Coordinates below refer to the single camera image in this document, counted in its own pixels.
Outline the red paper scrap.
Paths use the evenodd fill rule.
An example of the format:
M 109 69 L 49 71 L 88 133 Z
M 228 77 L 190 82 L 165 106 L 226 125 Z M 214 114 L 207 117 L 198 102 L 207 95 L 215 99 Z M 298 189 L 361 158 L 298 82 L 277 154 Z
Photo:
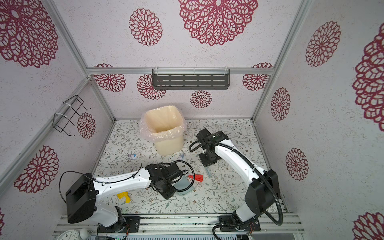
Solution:
M 197 182 L 203 182 L 204 181 L 204 176 L 203 175 L 188 175 L 190 179 L 195 179 Z

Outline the teal plastic dustpan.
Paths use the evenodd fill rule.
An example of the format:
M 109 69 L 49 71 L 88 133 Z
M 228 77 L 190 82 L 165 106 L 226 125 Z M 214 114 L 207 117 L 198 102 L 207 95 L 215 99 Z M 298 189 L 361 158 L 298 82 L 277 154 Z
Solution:
M 173 186 L 178 189 L 178 190 L 182 190 L 182 189 L 185 189 L 187 188 L 188 186 L 190 185 L 190 181 L 188 180 L 188 178 L 186 178 L 185 176 L 183 176 L 181 178 L 181 180 L 179 180 L 177 183 L 175 183 Z M 177 192 L 178 195 L 180 196 L 185 196 L 186 194 L 192 192 L 193 190 L 195 190 L 195 187 L 194 186 L 191 186 L 188 190 L 186 191 L 183 191 L 183 192 Z

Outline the beige trash bin with liner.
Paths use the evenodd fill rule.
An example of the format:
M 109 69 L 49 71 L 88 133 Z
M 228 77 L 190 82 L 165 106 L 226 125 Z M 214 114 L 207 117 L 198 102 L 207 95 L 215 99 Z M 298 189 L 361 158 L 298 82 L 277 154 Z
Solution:
M 161 156 L 174 154 L 183 148 L 186 128 L 185 118 L 175 106 L 150 110 L 140 120 L 142 138 L 153 143 Z

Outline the teal hand brush white bristles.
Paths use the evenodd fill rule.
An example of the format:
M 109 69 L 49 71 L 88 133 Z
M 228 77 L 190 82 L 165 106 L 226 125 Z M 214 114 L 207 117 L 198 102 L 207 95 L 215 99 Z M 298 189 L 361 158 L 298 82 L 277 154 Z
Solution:
M 212 176 L 211 176 L 209 169 L 207 167 L 204 167 L 204 169 L 205 169 L 205 172 L 206 172 L 208 178 L 211 178 Z

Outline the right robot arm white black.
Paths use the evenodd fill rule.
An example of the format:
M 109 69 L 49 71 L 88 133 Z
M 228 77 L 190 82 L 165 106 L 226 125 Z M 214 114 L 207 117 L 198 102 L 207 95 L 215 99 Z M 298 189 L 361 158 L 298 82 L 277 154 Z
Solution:
M 249 160 L 221 131 L 211 133 L 202 129 L 197 133 L 197 140 L 189 146 L 189 152 L 197 149 L 204 152 L 199 155 L 204 167 L 211 166 L 219 160 L 227 162 L 243 179 L 247 187 L 245 202 L 231 216 L 220 216 L 219 224 L 212 229 L 221 232 L 259 231 L 258 218 L 266 215 L 272 223 L 281 226 L 284 213 L 280 203 L 281 193 L 278 175 L 273 170 L 265 170 Z

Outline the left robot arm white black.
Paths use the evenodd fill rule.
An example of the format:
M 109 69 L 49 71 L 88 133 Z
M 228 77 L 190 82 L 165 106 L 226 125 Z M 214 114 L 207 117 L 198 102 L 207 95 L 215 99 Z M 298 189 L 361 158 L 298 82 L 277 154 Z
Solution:
M 180 170 L 179 163 L 187 166 L 188 170 Z M 69 224 L 96 223 L 99 233 L 135 232 L 135 225 L 123 216 L 121 208 L 105 204 L 105 198 L 151 188 L 169 200 L 176 192 L 191 190 L 196 179 L 193 167 L 179 160 L 141 166 L 135 172 L 111 177 L 96 178 L 91 173 L 79 175 L 66 193 L 61 194 L 67 206 L 67 221 Z

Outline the yellow paper scrap left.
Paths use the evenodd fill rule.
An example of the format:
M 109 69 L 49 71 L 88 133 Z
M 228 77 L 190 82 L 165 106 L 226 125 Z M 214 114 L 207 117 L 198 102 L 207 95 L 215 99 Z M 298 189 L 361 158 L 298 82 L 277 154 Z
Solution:
M 117 194 L 117 197 L 119 200 L 125 199 L 126 204 L 131 202 L 131 198 L 130 198 L 128 192 L 119 193 L 119 194 Z

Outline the white dial gauge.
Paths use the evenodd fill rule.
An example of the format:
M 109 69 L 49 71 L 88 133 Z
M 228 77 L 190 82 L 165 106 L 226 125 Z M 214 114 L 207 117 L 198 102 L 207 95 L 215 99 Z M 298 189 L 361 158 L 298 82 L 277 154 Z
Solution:
M 56 240 L 80 240 L 80 232 L 77 230 L 67 230 L 60 234 Z

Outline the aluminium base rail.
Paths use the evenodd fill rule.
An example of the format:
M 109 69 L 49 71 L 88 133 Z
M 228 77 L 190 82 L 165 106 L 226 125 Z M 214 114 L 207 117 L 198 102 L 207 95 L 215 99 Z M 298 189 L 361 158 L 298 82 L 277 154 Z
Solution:
M 171 215 L 125 215 L 131 223 L 129 236 L 157 234 L 211 234 L 212 228 L 219 225 L 221 214 L 171 214 Z M 284 214 L 284 222 L 277 226 L 266 217 L 258 217 L 258 222 L 248 226 L 253 234 L 304 234 L 305 229 L 298 214 Z

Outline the dark metal wall shelf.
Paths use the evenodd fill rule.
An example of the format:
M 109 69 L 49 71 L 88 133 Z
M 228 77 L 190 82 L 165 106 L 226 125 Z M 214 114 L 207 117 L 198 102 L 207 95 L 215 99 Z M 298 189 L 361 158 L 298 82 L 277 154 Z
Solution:
M 156 90 L 227 90 L 230 69 L 152 69 Z

